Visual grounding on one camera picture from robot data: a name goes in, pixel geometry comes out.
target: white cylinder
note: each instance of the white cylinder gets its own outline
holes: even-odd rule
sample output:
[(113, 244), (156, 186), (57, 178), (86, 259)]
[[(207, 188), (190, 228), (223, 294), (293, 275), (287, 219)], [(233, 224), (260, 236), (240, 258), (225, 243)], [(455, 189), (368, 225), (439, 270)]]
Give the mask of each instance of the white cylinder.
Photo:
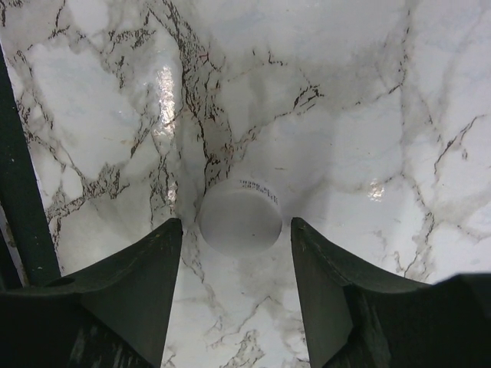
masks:
[(198, 216), (206, 243), (223, 255), (254, 255), (275, 244), (282, 231), (278, 198), (253, 179), (227, 179), (203, 198)]

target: dark green plastic part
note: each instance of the dark green plastic part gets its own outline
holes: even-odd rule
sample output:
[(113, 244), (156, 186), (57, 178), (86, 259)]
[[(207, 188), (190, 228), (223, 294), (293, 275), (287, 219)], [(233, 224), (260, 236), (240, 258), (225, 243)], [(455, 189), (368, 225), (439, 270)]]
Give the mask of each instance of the dark green plastic part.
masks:
[(300, 218), (292, 253), (312, 368), (491, 366), (490, 274), (407, 280)]
[(0, 293), (0, 365), (160, 367), (181, 241), (172, 218), (48, 286)]
[(0, 232), (0, 291), (21, 287), (22, 283), (8, 251), (7, 242)]
[(7, 67), (3, 54), (1, 56), (0, 203), (28, 281), (32, 285), (41, 286), (59, 278), (60, 270)]

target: white cylindrical cap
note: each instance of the white cylindrical cap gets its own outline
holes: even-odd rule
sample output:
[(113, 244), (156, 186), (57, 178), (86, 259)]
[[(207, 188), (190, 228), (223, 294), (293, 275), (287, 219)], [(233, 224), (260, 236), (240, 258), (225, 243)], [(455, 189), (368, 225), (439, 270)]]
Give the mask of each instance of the white cylindrical cap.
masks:
[(199, 211), (206, 243), (223, 255), (253, 255), (275, 244), (282, 231), (278, 198), (252, 179), (227, 179), (206, 194)]

